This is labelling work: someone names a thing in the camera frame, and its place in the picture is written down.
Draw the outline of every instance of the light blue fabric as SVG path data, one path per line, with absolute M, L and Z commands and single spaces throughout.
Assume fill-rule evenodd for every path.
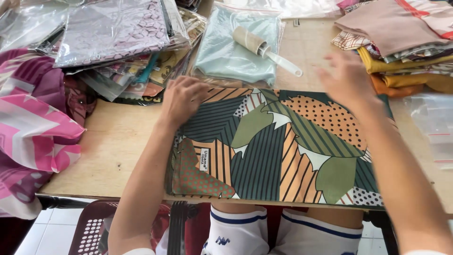
M 215 2 L 193 68 L 207 76 L 249 83 L 264 80 L 272 85 L 277 65 L 235 42 L 232 34 L 242 26 L 263 38 L 277 53 L 281 23 L 278 14 L 229 8 Z

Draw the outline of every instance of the hand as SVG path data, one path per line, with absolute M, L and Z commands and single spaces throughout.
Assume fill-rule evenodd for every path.
M 176 131 L 191 116 L 201 102 L 207 97 L 209 85 L 197 78 L 179 76 L 167 84 L 162 103 L 161 120 L 168 124 L 167 128 Z
M 322 68 L 317 68 L 319 79 L 327 94 L 353 112 L 376 103 L 371 79 L 359 56 L 350 52 L 333 53 L 324 59 L 335 68 L 335 77 Z

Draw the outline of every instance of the shorts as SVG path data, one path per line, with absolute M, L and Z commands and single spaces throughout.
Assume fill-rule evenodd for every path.
M 284 209 L 275 248 L 267 244 L 267 211 L 228 214 L 211 207 L 202 255 L 356 255 L 363 229 L 348 229 Z

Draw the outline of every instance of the wooden table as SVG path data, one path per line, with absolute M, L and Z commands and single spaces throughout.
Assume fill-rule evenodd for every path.
M 203 0 L 198 12 L 208 16 L 211 3 L 210 0 Z M 330 43 L 332 38 L 339 33 L 339 29 L 333 26 L 334 20 L 300 20 L 298 27 L 293 26 L 291 20 L 287 22 L 281 42 L 280 55 L 298 65 L 304 71 L 304 75 L 297 78 L 278 68 L 277 88 L 323 91 L 312 65 L 329 69 L 326 61 L 323 60 L 323 56 L 328 52 L 339 50 Z M 390 107 L 403 139 L 431 181 L 446 212 L 453 213 L 453 171 L 439 170 L 434 165 L 427 139 L 414 125 L 402 100 L 391 100 Z M 83 134 L 80 140 L 82 146 L 81 158 L 68 169 L 55 174 L 50 183 L 43 186 L 39 193 L 97 199 L 120 197 L 129 175 L 148 141 L 160 110 L 160 104 L 143 107 L 99 100 L 94 113 L 85 122 L 88 131 Z M 226 201 L 288 204 L 244 199 Z M 291 203 L 291 205 L 331 207 L 304 203 Z

